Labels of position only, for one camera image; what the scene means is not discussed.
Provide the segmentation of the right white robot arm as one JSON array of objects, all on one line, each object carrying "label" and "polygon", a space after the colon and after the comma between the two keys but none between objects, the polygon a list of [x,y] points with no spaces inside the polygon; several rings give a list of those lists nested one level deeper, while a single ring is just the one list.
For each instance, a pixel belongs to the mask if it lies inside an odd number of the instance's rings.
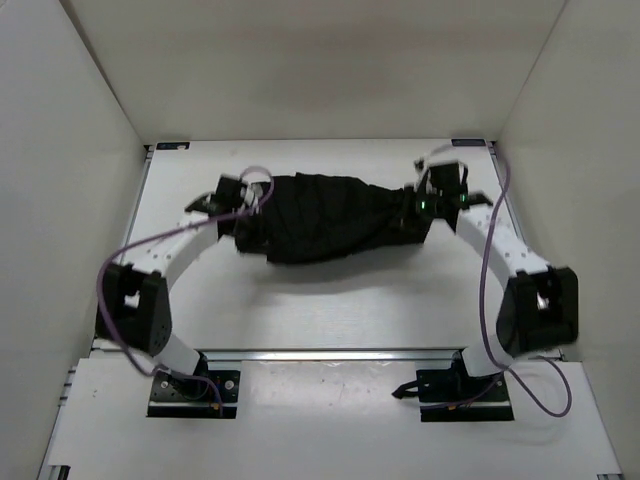
[{"label": "right white robot arm", "polygon": [[468,167],[459,161],[414,162],[415,213],[443,220],[481,257],[481,342],[460,353],[461,367],[448,376],[449,391],[471,400],[484,377],[531,353],[574,343],[579,335],[578,278],[530,249],[498,214],[505,190],[491,201],[468,189]]}]

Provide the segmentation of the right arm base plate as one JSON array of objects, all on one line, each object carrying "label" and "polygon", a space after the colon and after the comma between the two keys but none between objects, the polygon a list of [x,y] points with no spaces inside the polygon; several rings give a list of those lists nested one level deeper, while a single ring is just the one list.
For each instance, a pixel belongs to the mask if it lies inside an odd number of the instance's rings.
[{"label": "right arm base plate", "polygon": [[455,361],[448,369],[419,369],[392,392],[417,398],[422,423],[509,422],[515,419],[503,374],[470,377]]}]

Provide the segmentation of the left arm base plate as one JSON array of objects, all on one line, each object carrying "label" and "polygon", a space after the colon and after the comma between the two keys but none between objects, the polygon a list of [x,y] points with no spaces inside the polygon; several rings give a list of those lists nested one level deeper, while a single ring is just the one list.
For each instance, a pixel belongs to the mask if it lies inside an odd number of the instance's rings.
[{"label": "left arm base plate", "polygon": [[220,401],[208,384],[179,381],[167,373],[153,380],[148,406],[149,418],[235,419],[239,399],[239,370],[210,370],[209,378],[218,388]]}]

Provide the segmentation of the black skirt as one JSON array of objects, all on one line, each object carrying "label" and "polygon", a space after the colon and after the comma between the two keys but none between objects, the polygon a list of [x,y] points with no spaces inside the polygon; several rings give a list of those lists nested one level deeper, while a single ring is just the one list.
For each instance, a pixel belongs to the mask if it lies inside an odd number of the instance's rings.
[{"label": "black skirt", "polygon": [[276,176],[259,213],[235,222],[244,254],[278,265],[326,262],[386,246],[422,244],[432,220],[416,213],[409,186],[367,184],[348,176]]}]

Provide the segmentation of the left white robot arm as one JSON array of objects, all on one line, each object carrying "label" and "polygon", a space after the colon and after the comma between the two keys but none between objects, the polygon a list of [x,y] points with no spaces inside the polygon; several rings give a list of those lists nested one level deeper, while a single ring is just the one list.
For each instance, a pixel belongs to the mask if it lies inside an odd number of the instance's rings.
[{"label": "left white robot arm", "polygon": [[142,375],[164,372],[185,397],[203,395],[212,383],[205,358],[173,332],[169,293],[219,242],[219,229],[259,214],[274,187],[263,167],[249,167],[238,177],[223,175],[215,190],[184,208],[175,228],[111,254],[97,277],[96,336],[119,346]]}]

